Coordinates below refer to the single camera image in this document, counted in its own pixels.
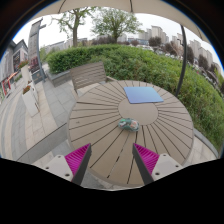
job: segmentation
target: wooden bench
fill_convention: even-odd
[[[70,75],[74,86],[72,93],[76,100],[90,88],[96,87],[96,85],[93,84],[97,83],[100,85],[99,83],[102,82],[117,81],[116,79],[106,76],[102,61],[72,68],[70,70]]]

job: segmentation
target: round table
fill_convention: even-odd
[[[130,104],[124,87],[153,87],[164,102]],[[121,118],[139,122],[138,132],[118,127]],[[133,143],[158,154],[167,153],[178,163],[188,158],[194,139],[193,122],[184,105],[171,93],[139,81],[114,81],[81,96],[68,121],[71,147],[91,143],[88,171],[111,184],[143,186],[132,154]]]

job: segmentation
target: pole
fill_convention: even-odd
[[[42,65],[41,65],[41,62],[40,62],[40,52],[39,52],[39,30],[41,28],[44,28],[46,27],[46,25],[44,26],[40,26],[38,27],[38,30],[37,30],[37,59],[38,59],[38,64],[39,64],[39,68],[40,68],[40,75],[42,76],[43,78],[43,82],[45,82],[45,77],[44,77],[44,72],[43,72],[43,69],[42,69]]]
[[[180,79],[179,79],[179,83],[177,86],[176,97],[178,96],[178,94],[180,92],[180,88],[183,83],[184,74],[185,74],[185,70],[186,70],[186,64],[187,64],[187,39],[186,39],[184,27],[182,25],[180,25],[180,26],[181,26],[182,35],[183,35],[183,44],[182,45],[184,47],[184,57],[183,57],[183,65],[182,65],[182,70],[181,70],[181,74],[180,74]]]

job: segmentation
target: green hedge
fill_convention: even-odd
[[[22,74],[19,75],[19,76],[15,79],[15,82],[18,82],[21,78],[22,78]]]
[[[182,62],[139,48],[98,45],[70,48],[47,59],[50,72],[59,73],[86,63],[103,61],[106,74],[118,80],[153,83],[175,95]],[[178,98],[194,123],[219,151],[224,140],[224,102],[205,78],[187,65]]]

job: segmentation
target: umbrella pole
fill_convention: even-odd
[[[179,92],[180,92],[180,88],[184,79],[184,74],[185,74],[185,70],[186,70],[186,64],[187,64],[187,40],[186,40],[186,35],[185,35],[185,31],[184,31],[184,27],[182,25],[181,26],[181,30],[182,30],[182,35],[183,35],[183,44],[182,46],[184,47],[184,57],[183,57],[183,65],[182,65],[182,71],[180,74],[180,79],[179,79],[179,83],[177,86],[177,90],[176,90],[176,97],[178,96]]]

